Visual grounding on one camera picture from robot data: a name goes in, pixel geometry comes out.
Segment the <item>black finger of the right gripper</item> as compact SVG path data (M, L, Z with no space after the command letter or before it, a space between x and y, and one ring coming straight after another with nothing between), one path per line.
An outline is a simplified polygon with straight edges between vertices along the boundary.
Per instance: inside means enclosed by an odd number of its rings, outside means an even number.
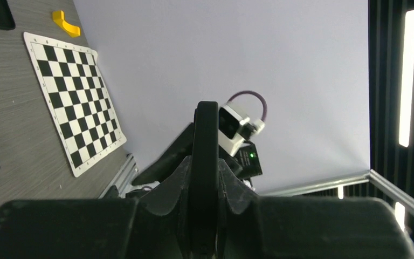
M161 183L171 176L185 157L192 154L194 129L194 123L191 122L158 159L133 179L132 185Z

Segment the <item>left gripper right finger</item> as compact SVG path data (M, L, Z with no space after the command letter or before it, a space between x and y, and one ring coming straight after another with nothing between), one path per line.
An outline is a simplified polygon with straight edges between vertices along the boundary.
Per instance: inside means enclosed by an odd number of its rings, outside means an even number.
M218 167L219 258L414 258L380 199L259 196Z

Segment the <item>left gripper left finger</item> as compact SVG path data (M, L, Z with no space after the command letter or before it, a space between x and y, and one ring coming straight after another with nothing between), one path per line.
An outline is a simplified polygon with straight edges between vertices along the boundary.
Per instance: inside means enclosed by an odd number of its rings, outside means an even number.
M0 258L189 258L189 164L142 196L9 201L0 206Z

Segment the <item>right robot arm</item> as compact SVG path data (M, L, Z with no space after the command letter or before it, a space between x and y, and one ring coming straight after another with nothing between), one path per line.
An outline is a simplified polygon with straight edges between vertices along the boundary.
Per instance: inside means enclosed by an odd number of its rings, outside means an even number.
M132 180L133 186L163 182L172 175L175 169L192 154L194 139L193 123L190 123L170 144L164 153ZM224 159L234 175L240 180L249 180L263 174L255 144L246 140L235 156L230 156L222 147L218 147L220 159Z

